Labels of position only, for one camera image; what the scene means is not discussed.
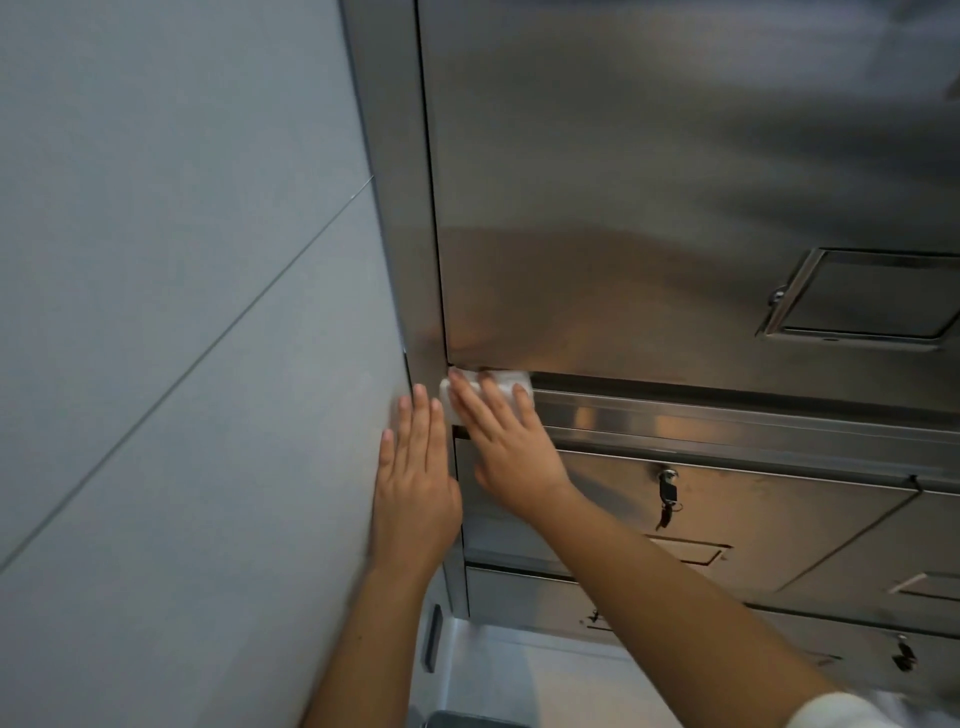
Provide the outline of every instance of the white sleeve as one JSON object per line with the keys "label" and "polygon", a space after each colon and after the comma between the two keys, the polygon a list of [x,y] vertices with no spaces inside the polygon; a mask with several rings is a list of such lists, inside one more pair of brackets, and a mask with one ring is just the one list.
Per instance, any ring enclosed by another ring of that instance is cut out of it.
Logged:
{"label": "white sleeve", "polygon": [[803,705],[786,728],[897,728],[897,723],[862,697],[831,692]]}

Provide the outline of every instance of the right hand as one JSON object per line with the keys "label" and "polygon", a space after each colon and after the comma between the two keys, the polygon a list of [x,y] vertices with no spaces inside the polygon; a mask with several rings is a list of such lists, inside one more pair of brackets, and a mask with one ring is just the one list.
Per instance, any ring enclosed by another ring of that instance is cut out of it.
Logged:
{"label": "right hand", "polygon": [[492,377],[480,376],[481,399],[460,372],[449,376],[450,404],[483,456],[476,478],[501,505],[536,525],[556,499],[578,493],[522,386],[514,386],[518,420]]}

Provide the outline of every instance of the drawer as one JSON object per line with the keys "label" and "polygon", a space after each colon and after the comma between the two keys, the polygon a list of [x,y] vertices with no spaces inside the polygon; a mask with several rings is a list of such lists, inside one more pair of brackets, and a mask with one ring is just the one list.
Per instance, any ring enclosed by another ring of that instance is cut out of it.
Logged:
{"label": "drawer", "polygon": [[[837,680],[930,702],[960,701],[960,639],[757,610]],[[901,644],[916,657],[903,660]]]}
{"label": "drawer", "polygon": [[[568,575],[524,522],[492,501],[473,477],[479,454],[456,441],[470,562]],[[573,483],[628,525],[718,584],[744,596],[771,593],[916,495],[898,488],[640,458],[561,451]],[[682,508],[660,521],[659,475],[677,472]]]}
{"label": "drawer", "polygon": [[960,634],[960,496],[922,493],[782,595]]}
{"label": "drawer", "polygon": [[[573,581],[468,567],[470,619],[603,643],[618,643]],[[844,685],[902,692],[931,702],[960,696],[960,639],[807,615],[755,612]],[[895,658],[905,643],[917,662]]]}
{"label": "drawer", "polygon": [[619,643],[574,581],[467,567],[467,591],[472,621]]}

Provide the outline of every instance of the metal trim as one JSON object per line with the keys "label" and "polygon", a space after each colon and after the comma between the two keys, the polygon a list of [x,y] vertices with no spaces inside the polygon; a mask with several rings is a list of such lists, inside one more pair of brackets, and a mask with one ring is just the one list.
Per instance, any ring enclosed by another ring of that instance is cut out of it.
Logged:
{"label": "metal trim", "polygon": [[960,431],[535,389],[558,445],[960,487]]}
{"label": "metal trim", "polygon": [[[422,382],[435,396],[447,364],[417,4],[342,0],[341,8],[407,369],[411,383]],[[444,575],[451,611],[465,619],[460,539],[447,553]]]}

